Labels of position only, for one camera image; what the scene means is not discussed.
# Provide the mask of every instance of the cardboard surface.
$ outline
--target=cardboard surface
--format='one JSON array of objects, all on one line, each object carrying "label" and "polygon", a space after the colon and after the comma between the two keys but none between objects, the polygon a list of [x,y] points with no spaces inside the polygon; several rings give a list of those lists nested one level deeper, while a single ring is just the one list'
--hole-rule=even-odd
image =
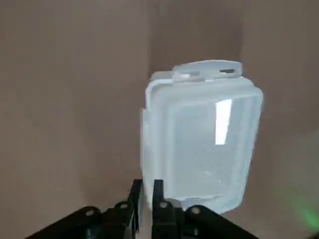
[{"label": "cardboard surface", "polygon": [[[151,72],[240,60],[265,93],[243,204],[260,238],[319,229],[317,1],[0,3],[0,234],[23,238],[84,205],[127,196]],[[140,238],[150,238],[144,219]]]}]

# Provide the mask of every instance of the green light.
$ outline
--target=green light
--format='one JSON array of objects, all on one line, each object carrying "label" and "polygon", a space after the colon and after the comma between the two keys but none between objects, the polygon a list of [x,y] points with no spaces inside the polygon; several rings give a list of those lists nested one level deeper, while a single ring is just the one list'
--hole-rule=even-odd
[{"label": "green light", "polygon": [[312,227],[313,229],[319,229],[319,216],[316,212],[306,207],[300,209],[300,211],[308,226]]}]

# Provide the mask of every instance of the plastic container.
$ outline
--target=plastic container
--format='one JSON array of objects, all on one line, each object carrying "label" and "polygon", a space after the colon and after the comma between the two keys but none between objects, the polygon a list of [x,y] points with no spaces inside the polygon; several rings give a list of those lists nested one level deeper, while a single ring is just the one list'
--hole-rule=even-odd
[{"label": "plastic container", "polygon": [[141,132],[148,205],[154,179],[167,199],[223,213],[240,205],[263,94],[238,62],[210,60],[156,72],[146,88]]}]

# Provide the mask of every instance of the clear plastic box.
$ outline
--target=clear plastic box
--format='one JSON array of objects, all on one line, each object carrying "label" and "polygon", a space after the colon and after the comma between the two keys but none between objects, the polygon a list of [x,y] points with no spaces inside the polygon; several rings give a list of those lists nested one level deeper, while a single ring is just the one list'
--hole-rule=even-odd
[{"label": "clear plastic box", "polygon": [[223,213],[243,199],[263,94],[238,62],[210,60],[156,72],[146,88],[142,159],[148,205],[154,179],[183,208]]}]

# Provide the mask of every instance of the container lid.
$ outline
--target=container lid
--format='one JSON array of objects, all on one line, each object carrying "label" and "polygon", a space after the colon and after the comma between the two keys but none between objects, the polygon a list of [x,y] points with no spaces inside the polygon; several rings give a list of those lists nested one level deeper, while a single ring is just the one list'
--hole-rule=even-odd
[{"label": "container lid", "polygon": [[142,171],[148,201],[154,179],[166,198],[217,212],[243,197],[262,92],[242,65],[202,61],[157,72],[146,89]]}]

